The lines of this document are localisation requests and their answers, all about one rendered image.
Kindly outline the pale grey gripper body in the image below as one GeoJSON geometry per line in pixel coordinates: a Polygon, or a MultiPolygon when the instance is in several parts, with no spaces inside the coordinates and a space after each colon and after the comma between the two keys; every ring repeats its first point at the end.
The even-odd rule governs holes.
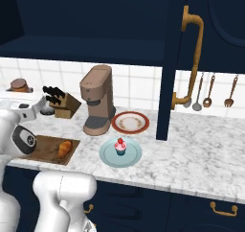
{"type": "Polygon", "coordinates": [[[41,113],[42,115],[48,114],[47,100],[45,96],[42,96],[36,104],[36,112],[41,113]]]}

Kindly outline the brown wooden cutting board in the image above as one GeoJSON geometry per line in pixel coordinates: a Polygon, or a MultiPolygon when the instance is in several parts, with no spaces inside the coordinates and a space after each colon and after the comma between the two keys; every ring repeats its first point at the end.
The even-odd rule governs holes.
{"type": "Polygon", "coordinates": [[[79,140],[75,139],[37,135],[36,147],[34,149],[34,152],[31,153],[29,156],[25,156],[25,159],[53,163],[58,165],[67,165],[72,155],[74,154],[78,144],[79,140]],[[58,147],[62,142],[66,140],[71,140],[73,142],[73,148],[71,151],[68,152],[68,154],[65,157],[58,158],[58,147]]]}

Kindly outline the golden croissant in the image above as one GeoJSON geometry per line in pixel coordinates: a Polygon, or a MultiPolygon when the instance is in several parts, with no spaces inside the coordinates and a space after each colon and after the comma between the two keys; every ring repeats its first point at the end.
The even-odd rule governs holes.
{"type": "Polygon", "coordinates": [[[65,157],[68,154],[68,152],[72,150],[72,148],[73,148],[73,142],[71,140],[66,140],[62,142],[58,147],[57,157],[58,158],[65,157]]]}

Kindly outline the dark blue upper cabinet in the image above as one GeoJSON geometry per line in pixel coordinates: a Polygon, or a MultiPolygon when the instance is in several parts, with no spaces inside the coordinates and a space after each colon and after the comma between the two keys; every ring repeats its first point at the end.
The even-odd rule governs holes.
{"type": "Polygon", "coordinates": [[[0,0],[0,57],[160,66],[168,0],[0,0]]]}

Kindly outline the open dark blue cabinet door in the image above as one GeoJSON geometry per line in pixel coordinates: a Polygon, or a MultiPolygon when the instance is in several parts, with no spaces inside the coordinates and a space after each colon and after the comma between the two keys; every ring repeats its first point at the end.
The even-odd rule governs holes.
{"type": "Polygon", "coordinates": [[[157,140],[167,140],[175,70],[181,43],[183,8],[187,0],[168,0],[164,62],[156,130],[157,140]]]}

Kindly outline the dark blue lower cabinet door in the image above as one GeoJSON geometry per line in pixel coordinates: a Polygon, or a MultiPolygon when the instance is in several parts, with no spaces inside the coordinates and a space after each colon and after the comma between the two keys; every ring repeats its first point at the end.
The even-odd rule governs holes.
{"type": "Polygon", "coordinates": [[[84,203],[98,232],[165,232],[171,194],[97,181],[97,192],[84,203]]]}

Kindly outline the closed dark blue cabinet door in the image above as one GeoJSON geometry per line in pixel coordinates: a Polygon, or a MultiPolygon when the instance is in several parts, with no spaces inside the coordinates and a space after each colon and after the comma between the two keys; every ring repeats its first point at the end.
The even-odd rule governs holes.
{"type": "Polygon", "coordinates": [[[245,74],[245,0],[179,0],[204,22],[198,70],[245,74]]]}

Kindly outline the wooden knife block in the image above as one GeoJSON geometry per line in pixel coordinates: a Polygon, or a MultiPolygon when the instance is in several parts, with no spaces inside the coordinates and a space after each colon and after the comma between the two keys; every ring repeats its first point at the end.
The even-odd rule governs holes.
{"type": "Polygon", "coordinates": [[[55,110],[55,116],[62,119],[71,119],[81,105],[75,97],[69,93],[63,92],[58,87],[42,88],[44,93],[47,93],[46,100],[49,106],[55,110]]]}

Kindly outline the copper pot with lid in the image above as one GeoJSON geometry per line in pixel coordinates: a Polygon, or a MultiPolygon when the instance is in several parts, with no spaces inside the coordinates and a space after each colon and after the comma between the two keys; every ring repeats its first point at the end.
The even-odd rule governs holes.
{"type": "Polygon", "coordinates": [[[10,92],[25,92],[25,93],[33,93],[33,89],[28,86],[25,79],[15,79],[11,82],[11,86],[9,88],[10,92]]]}

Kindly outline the brown coffee machine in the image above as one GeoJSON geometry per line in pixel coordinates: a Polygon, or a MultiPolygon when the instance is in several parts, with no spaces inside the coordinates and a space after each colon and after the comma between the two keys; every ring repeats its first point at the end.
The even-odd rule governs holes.
{"type": "Polygon", "coordinates": [[[103,135],[115,116],[113,104],[112,68],[96,65],[79,83],[81,98],[87,103],[88,118],[83,126],[87,135],[103,135]]]}

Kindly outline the light blue plate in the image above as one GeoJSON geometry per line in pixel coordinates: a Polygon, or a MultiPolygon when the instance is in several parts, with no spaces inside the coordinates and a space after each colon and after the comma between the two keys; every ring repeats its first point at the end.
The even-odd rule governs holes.
{"type": "Polygon", "coordinates": [[[123,138],[126,148],[118,151],[117,138],[110,138],[100,147],[100,160],[114,168],[126,168],[136,164],[142,157],[142,148],[131,138],[123,138]]]}

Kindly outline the pink cupcake with cherry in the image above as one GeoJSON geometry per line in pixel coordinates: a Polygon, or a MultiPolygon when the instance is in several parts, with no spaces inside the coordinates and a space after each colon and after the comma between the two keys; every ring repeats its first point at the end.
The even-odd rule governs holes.
{"type": "Polygon", "coordinates": [[[114,145],[117,155],[124,155],[126,151],[126,142],[119,138],[114,145]]]}

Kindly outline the red rimmed white plate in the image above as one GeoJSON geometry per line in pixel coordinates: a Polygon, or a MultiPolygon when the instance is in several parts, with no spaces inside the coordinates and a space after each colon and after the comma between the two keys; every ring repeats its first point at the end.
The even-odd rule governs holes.
{"type": "Polygon", "coordinates": [[[138,134],[148,129],[149,119],[137,111],[124,111],[111,121],[114,130],[124,134],[138,134]]]}

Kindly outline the hanging grey ladle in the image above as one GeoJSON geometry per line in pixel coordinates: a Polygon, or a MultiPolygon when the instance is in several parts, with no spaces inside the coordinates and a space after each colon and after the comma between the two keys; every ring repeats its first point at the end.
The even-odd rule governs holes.
{"type": "Polygon", "coordinates": [[[202,88],[202,84],[203,84],[203,79],[204,79],[204,75],[201,75],[201,79],[200,79],[199,87],[198,87],[198,92],[197,92],[196,102],[192,105],[192,109],[194,111],[200,111],[202,109],[202,105],[199,104],[199,97],[200,97],[200,92],[201,92],[201,88],[202,88]]]}

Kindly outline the hanging copper spoon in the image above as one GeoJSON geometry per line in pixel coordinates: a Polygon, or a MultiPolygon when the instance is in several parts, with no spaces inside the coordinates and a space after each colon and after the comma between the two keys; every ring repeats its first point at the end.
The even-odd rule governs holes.
{"type": "Polygon", "coordinates": [[[210,107],[212,105],[212,99],[211,99],[211,93],[212,93],[212,87],[215,81],[215,75],[212,75],[210,88],[209,88],[209,94],[208,97],[204,99],[203,101],[203,107],[210,107]]]}

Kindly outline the hanging copper fork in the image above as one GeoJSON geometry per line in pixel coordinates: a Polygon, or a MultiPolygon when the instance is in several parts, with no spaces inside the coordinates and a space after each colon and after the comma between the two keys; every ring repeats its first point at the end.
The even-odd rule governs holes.
{"type": "Polygon", "coordinates": [[[238,81],[238,75],[235,75],[233,85],[232,85],[232,89],[231,89],[231,93],[230,93],[230,97],[224,101],[224,106],[226,106],[226,107],[231,107],[234,104],[233,93],[234,93],[237,81],[238,81]]]}

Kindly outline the dark blue drawer front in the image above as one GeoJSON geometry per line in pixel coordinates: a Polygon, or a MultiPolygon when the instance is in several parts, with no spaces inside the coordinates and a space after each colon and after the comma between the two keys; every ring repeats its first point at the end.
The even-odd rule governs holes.
{"type": "Polygon", "coordinates": [[[245,204],[173,194],[166,232],[245,232],[245,204]],[[210,203],[216,203],[217,211],[231,212],[238,207],[236,217],[215,214],[210,203]]]}

